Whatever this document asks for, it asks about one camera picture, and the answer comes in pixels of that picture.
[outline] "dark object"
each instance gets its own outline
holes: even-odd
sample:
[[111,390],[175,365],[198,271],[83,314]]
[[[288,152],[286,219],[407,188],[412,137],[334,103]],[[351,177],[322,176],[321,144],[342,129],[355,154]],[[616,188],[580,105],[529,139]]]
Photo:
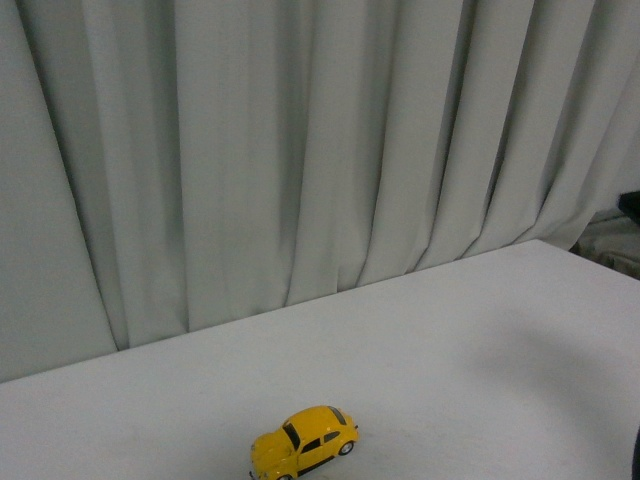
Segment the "dark object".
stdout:
[[638,430],[638,437],[636,438],[636,449],[633,451],[631,480],[640,480],[640,430]]
[[640,225],[640,191],[620,195],[618,208],[631,220]]

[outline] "yellow toy car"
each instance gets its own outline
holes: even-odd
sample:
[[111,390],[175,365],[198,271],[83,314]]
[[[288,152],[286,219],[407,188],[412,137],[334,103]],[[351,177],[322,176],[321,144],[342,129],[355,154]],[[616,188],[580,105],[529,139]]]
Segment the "yellow toy car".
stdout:
[[358,426],[342,410],[311,407],[258,437],[251,446],[251,461],[258,480],[292,480],[336,455],[348,454],[358,438]]

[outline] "car hood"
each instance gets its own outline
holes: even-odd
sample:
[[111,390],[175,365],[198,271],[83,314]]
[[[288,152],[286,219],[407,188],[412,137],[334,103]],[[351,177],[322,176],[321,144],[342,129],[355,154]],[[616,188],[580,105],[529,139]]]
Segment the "car hood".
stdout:
[[293,453],[291,440],[281,428],[266,433],[256,439],[251,447],[251,461],[258,470],[256,473],[271,468]]

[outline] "white table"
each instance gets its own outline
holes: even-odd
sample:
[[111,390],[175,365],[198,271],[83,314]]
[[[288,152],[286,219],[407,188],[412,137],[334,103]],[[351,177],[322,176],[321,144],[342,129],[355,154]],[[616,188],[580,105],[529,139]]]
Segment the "white table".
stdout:
[[315,404],[309,480],[630,478],[640,282],[534,241],[5,383],[0,478],[247,479]]

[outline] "curtain fold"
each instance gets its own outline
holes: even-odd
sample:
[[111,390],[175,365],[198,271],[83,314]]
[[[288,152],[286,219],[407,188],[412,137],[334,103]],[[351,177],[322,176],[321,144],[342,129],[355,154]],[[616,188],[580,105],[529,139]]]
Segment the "curtain fold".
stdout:
[[0,380],[115,351],[18,9],[0,2]]
[[639,141],[637,0],[0,5],[0,380],[568,248]]

